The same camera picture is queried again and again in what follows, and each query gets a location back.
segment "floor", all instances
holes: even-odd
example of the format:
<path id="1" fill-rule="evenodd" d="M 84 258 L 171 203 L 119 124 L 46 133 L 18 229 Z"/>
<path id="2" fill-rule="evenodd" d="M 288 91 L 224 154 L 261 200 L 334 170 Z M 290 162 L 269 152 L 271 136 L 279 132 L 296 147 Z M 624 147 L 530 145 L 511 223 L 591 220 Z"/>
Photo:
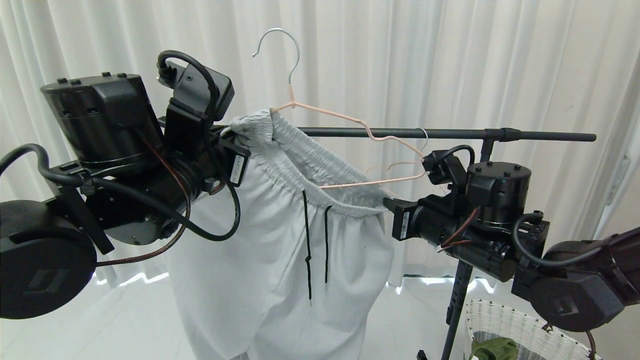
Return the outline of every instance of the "floor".
<path id="1" fill-rule="evenodd" d="M 370 312 L 360 359 L 412 360 L 418 349 L 440 359 L 451 286 L 451 279 L 405 278 L 400 288 L 384 287 Z M 468 299 L 504 292 L 498 290 L 475 280 Z M 508 298 L 506 293 L 500 297 Z M 29 320 L 1 320 L 0 329 L 3 360 L 194 360 L 168 274 L 139 274 L 115 288 L 94 279 L 61 309 Z M 451 359 L 463 358 L 467 338 L 460 329 Z"/>

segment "olive green garment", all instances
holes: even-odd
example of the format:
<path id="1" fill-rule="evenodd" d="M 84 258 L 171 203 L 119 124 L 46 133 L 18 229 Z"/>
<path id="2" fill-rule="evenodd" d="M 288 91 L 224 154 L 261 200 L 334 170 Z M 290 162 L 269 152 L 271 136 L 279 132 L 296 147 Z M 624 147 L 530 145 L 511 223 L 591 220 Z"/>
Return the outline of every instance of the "olive green garment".
<path id="1" fill-rule="evenodd" d="M 474 340 L 469 360 L 474 356 L 479 360 L 517 360 L 518 348 L 513 340 L 507 338 L 495 338 L 484 343 Z"/>

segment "laundry basket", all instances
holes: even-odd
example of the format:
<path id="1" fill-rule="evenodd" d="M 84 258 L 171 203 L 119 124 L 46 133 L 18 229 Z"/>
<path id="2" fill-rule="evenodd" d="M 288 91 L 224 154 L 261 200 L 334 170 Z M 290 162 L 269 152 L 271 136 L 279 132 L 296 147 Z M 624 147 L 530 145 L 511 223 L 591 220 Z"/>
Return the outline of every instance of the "laundry basket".
<path id="1" fill-rule="evenodd" d="M 560 331 L 542 329 L 545 321 L 516 309 L 488 300 L 471 300 L 465 309 L 472 339 L 481 343 L 511 338 L 518 347 L 518 360 L 589 360 L 588 347 Z"/>

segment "curtain fold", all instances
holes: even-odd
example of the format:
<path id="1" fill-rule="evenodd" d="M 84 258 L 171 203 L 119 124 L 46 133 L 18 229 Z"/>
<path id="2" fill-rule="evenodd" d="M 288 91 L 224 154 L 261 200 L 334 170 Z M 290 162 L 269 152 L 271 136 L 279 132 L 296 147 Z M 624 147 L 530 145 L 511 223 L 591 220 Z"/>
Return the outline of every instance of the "curtain fold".
<path id="1" fill-rule="evenodd" d="M 637 1 L 0 0 L 0 19 L 0 149 L 4 154 L 22 143 L 40 143 L 52 164 L 74 155 L 40 86 L 107 70 L 137 73 L 161 116 L 171 92 L 155 81 L 156 58 L 176 49 L 233 80 L 228 120 L 288 101 L 291 41 L 270 34 L 251 57 L 272 27 L 287 29 L 300 43 L 292 79 L 296 98 L 371 126 L 596 133 L 595 143 L 495 145 L 494 160 L 532 169 L 527 210 L 541 209 L 552 222 L 549 244 L 588 235 L 585 224 L 599 220 L 593 217 L 604 204 L 587 194 L 607 183 L 609 175 L 598 171 L 602 164 L 624 151 L 606 151 L 607 144 L 621 141 L 634 125 L 618 114 L 635 104 L 623 99 L 638 66 Z M 303 109 L 283 113 L 297 126 L 355 126 Z M 418 160 L 394 142 L 318 140 L 362 171 Z M 424 151 L 459 143 L 476 152 L 481 146 L 478 140 L 429 140 Z M 419 170 L 399 165 L 369 174 L 390 178 Z M 387 187 L 404 199 L 445 191 L 425 177 Z M 0 192 L 2 200 L 50 196 L 31 157 L 7 171 Z M 395 246 L 395 281 L 404 273 L 454 270 L 452 259 L 435 255 L 425 241 Z M 122 245 L 109 257 L 148 251 Z M 152 272 L 148 277 L 164 271 L 163 260 L 102 275 L 115 281 L 146 271 Z"/>

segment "drawstring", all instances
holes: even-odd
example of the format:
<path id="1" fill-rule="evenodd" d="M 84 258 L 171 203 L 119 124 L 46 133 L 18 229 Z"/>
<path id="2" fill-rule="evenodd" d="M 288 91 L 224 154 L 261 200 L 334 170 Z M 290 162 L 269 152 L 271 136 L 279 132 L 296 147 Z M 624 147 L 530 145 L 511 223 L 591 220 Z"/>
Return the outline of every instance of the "drawstring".
<path id="1" fill-rule="evenodd" d="M 329 209 L 331 209 L 331 205 L 328 208 L 324 209 L 324 250 L 326 252 L 326 257 L 324 259 L 324 283 L 326 284 L 329 281 L 329 229 L 328 229 L 328 213 Z"/>
<path id="2" fill-rule="evenodd" d="M 302 191 L 302 199 L 305 202 L 305 230 L 307 232 L 307 257 L 305 262 L 307 263 L 307 282 L 309 285 L 309 305 L 311 306 L 311 244 L 309 244 L 309 215 L 307 212 L 307 193 Z"/>
<path id="3" fill-rule="evenodd" d="M 305 202 L 305 232 L 307 234 L 307 257 L 305 258 L 305 262 L 307 263 L 307 284 L 309 287 L 309 305 L 311 305 L 311 243 L 309 241 L 309 213 L 307 209 L 307 193 L 302 191 L 302 199 Z M 326 258 L 324 259 L 324 283 L 328 283 L 329 281 L 329 227 L 328 227 L 328 218 L 329 218 L 329 209 L 331 206 L 328 206 L 324 209 L 324 250 L 326 252 Z"/>

